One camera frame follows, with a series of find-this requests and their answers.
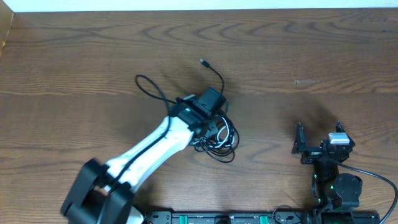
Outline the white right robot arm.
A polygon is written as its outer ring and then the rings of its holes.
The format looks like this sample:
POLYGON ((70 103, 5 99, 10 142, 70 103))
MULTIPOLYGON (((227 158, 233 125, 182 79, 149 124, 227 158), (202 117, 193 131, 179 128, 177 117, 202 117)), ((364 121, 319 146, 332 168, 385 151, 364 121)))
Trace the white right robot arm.
POLYGON ((312 191, 319 203, 317 208, 303 213, 302 223, 354 223, 353 209, 359 207, 363 182, 338 168, 354 146, 340 122, 319 146, 308 146, 303 126, 296 125, 292 154, 301 155, 301 164, 313 166, 312 191))

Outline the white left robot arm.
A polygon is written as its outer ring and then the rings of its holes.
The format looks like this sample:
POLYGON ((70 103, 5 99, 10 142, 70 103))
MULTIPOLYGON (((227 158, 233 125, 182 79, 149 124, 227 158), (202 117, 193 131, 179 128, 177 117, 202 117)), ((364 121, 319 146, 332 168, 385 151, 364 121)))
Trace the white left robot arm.
POLYGON ((60 213, 69 223, 143 223, 133 206, 142 183, 169 157, 185 149, 220 112, 225 98, 207 90, 179 98, 145 139, 105 164, 90 159, 80 169, 60 213))

